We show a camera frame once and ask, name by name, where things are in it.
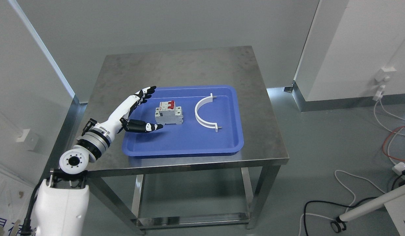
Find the white wall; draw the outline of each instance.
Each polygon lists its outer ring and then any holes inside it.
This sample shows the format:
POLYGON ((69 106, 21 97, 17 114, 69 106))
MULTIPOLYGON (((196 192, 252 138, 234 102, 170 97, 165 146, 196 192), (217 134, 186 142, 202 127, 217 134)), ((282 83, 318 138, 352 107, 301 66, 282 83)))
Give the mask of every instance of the white wall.
POLYGON ((318 0, 18 2, 81 102, 87 102, 105 55, 131 52, 252 45, 267 87, 289 86, 318 4, 318 0))
MULTIPOLYGON (((405 0, 350 0, 343 11, 330 45, 324 45, 327 52, 319 69, 303 67, 317 60, 314 53, 308 53, 318 40, 315 34, 306 43, 296 76, 306 101, 373 96, 374 76, 383 66, 398 70, 385 94, 405 93, 405 0)), ((329 19, 316 22, 312 30, 329 32, 320 27, 329 19)))
POLYGON ((74 92, 13 0, 0 0, 0 165, 36 184, 60 132, 74 92), (39 135, 33 151, 15 140, 39 135))

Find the electrical cable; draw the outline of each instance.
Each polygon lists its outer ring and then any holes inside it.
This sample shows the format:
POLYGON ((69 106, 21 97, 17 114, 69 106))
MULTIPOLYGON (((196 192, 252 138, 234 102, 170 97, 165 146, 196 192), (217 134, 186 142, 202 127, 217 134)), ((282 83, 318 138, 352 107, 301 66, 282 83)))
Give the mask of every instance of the electrical cable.
POLYGON ((356 197, 356 194, 355 194, 353 191, 351 191, 351 189, 349 189, 345 184, 343 184, 343 183, 339 180, 339 178, 336 176, 336 173, 337 173, 337 172, 342 172, 342 173, 345 173, 345 174, 347 174, 347 175, 350 175, 350 176, 353 176, 353 177, 356 177, 356 178, 361 178, 361 179, 367 180, 369 183, 371 183, 374 187, 376 187, 376 188, 377 188, 379 191, 381 191, 383 194, 386 193, 385 191, 383 191, 381 188, 379 188, 376 184, 374 184, 372 181, 370 181, 370 180, 367 179, 367 178, 364 178, 364 177, 361 177, 361 176, 356 176, 356 175, 353 175, 353 174, 348 173, 348 172, 343 171, 343 170, 335 170, 335 171, 334 171, 334 176, 335 176, 336 180, 337 180, 345 189, 347 189, 347 190, 354 196, 354 199, 353 199, 353 201, 349 204, 349 206, 351 206, 351 205, 356 201, 356 198, 357 198, 357 197, 356 197))
POLYGON ((389 131, 389 132, 393 132, 392 130, 390 130, 390 129, 388 129, 386 126, 384 126, 384 125, 379 121, 379 119, 377 118, 377 115, 376 115, 376 106, 377 106, 378 103, 379 103, 379 101, 377 101, 377 102, 375 103, 375 106, 374 106, 374 108, 373 108, 373 114, 375 115, 376 121, 379 123, 379 125, 381 125, 382 127, 384 127, 385 130, 387 130, 387 131, 389 131))
MULTIPOLYGON (((343 205, 343 204, 339 204, 339 203, 333 203, 333 202, 329 202, 329 201, 322 201, 322 200, 313 200, 313 201, 308 201, 305 205, 304 205, 304 209, 303 209, 303 215, 306 215, 306 208, 307 205, 309 203, 328 203, 328 204, 332 204, 332 205, 336 205, 336 206, 340 206, 340 207, 348 207, 348 208, 355 208, 358 205, 360 205, 362 202, 370 200, 370 199, 375 199, 377 197, 367 197, 364 198, 362 200, 360 200, 358 203, 356 203, 354 206, 347 206, 347 205, 343 205)), ((307 227, 306 227, 306 217, 303 218, 303 224, 304 224, 304 232, 306 232, 306 236, 309 236, 309 233, 307 233, 307 227)))
MULTIPOLYGON (((332 218, 327 217, 327 216, 318 215, 318 214, 313 214, 313 213, 306 213, 306 215, 318 216, 318 217, 325 218, 325 219, 328 219, 328 220, 331 220, 331 221, 334 221, 334 220, 335 220, 335 219, 332 219, 332 218)), ((304 215, 301 214, 301 216, 300 216, 300 224, 299 224, 299 234, 298 234, 297 236, 300 236, 300 234, 301 234, 301 219, 302 219, 303 217, 304 217, 304 215)))
POLYGON ((382 152, 383 152, 383 154, 385 154, 385 155, 386 155, 387 157, 389 157, 389 158, 392 158, 392 159, 395 159, 395 160, 399 160, 399 161, 404 161, 404 162, 405 162, 404 159, 400 159, 400 158, 397 158, 397 157, 393 157, 393 156, 391 156, 391 155, 389 155, 389 154, 387 154, 387 153, 385 152, 385 146, 386 146, 386 143, 387 143, 387 141, 389 140, 390 136, 392 136, 392 134, 398 132, 398 130, 401 129, 401 128, 405 128, 405 126, 397 127, 396 129, 394 129, 394 130, 387 136, 387 138, 385 139, 385 141, 383 142, 383 145, 382 145, 382 152))
MULTIPOLYGON (((392 139, 390 139, 390 142, 389 142, 389 144, 387 145, 387 154, 388 154, 388 155, 390 155, 390 152, 389 152, 390 145, 392 144, 392 141, 393 141, 393 139, 395 139, 396 135, 399 134, 399 132, 396 132, 396 133, 395 133, 395 135, 393 136, 392 139)), ((390 157, 389 157, 389 160, 390 160, 394 165, 397 164, 397 163, 396 163, 392 158, 390 158, 390 157)))
POLYGON ((398 118, 398 119, 401 119, 401 120, 405 121, 405 118, 402 118, 402 117, 400 117, 400 116, 397 116, 397 115, 394 115, 394 114, 388 112, 388 111, 385 109, 385 107, 383 106, 383 103, 382 103, 382 100, 381 100, 381 99, 379 100, 379 102, 380 102, 380 106, 382 106, 382 109, 383 109, 387 114, 389 114, 389 115, 391 115, 391 116, 394 116, 394 117, 396 117, 396 118, 398 118))
POLYGON ((390 191, 395 189, 396 181, 398 181, 402 176, 403 175, 400 175, 400 176, 396 177, 396 179, 393 181, 393 184, 392 184, 392 187, 390 188, 390 191))
MULTIPOLYGON (((334 175, 335 175, 335 178, 337 179, 337 181, 338 181, 345 189, 347 189, 347 190, 354 196, 354 199, 353 199, 353 201, 350 203, 350 205, 352 205, 352 204, 355 202, 355 200, 356 200, 356 195, 354 194, 353 191, 351 191, 351 189, 349 189, 346 185, 344 185, 344 184, 342 183, 342 181, 340 181, 340 179, 336 176, 336 173, 337 173, 337 172, 343 172, 343 173, 346 173, 346 174, 348 174, 348 175, 350 175, 350 176, 367 180, 367 181, 368 181, 369 183, 371 183, 374 187, 376 187, 379 191, 381 191, 381 192, 384 193, 384 194, 386 193, 386 192, 383 191, 381 188, 379 188, 375 183, 373 183, 372 181, 370 181, 370 180, 367 179, 367 178, 364 178, 364 177, 361 177, 361 176, 353 175, 353 174, 348 173, 348 172, 346 172, 346 171, 344 171, 344 170, 335 170, 335 171, 334 171, 334 175)), ((322 217, 322 218, 325 218, 325 219, 329 219, 329 220, 331 220, 331 221, 334 220, 334 219, 328 218, 328 217, 326 217, 326 216, 317 215, 317 214, 313 214, 313 213, 306 213, 306 215, 318 216, 318 217, 322 217)), ((299 221, 299 234, 298 234, 298 236, 300 236, 300 233, 301 233, 301 218, 302 218, 303 216, 304 216, 304 214, 302 214, 301 217, 300 217, 300 221, 299 221)))
POLYGON ((39 180, 38 184, 33 188, 32 194, 30 195, 29 206, 26 212, 25 219, 23 220, 23 225, 21 228, 21 235, 31 235, 32 230, 30 228, 30 217, 32 215, 33 204, 36 202, 36 192, 42 183, 42 179, 39 180))

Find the power outlet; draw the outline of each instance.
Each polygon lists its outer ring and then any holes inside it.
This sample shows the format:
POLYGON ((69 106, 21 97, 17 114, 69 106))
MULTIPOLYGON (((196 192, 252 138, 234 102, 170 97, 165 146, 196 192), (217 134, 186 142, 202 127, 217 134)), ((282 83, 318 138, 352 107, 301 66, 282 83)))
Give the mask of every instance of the power outlet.
POLYGON ((394 167, 392 167, 392 170, 397 174, 397 175, 401 175, 402 171, 405 170, 405 163, 400 162, 398 164, 396 164, 394 167))
POLYGON ((390 79, 393 78, 394 74, 396 73, 396 69, 394 67, 382 67, 375 76, 375 80, 380 82, 388 82, 390 79))

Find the black cable clip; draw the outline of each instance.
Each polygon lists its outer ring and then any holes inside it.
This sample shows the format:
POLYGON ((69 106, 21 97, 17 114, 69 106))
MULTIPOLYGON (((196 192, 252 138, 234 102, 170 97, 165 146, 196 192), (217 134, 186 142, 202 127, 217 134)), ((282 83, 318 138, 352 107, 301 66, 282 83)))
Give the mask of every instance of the black cable clip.
POLYGON ((83 128, 82 136, 90 130, 91 127, 95 126, 97 121, 94 119, 90 118, 89 121, 86 123, 85 127, 83 128))

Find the power strip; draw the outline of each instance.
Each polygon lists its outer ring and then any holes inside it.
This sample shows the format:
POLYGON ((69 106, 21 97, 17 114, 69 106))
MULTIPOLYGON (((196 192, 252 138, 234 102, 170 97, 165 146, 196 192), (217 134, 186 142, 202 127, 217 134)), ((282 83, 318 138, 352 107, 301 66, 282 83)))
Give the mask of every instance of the power strip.
POLYGON ((402 171, 405 170, 405 163, 400 162, 396 164, 394 167, 392 167, 392 170, 397 174, 397 175, 402 175, 402 171))

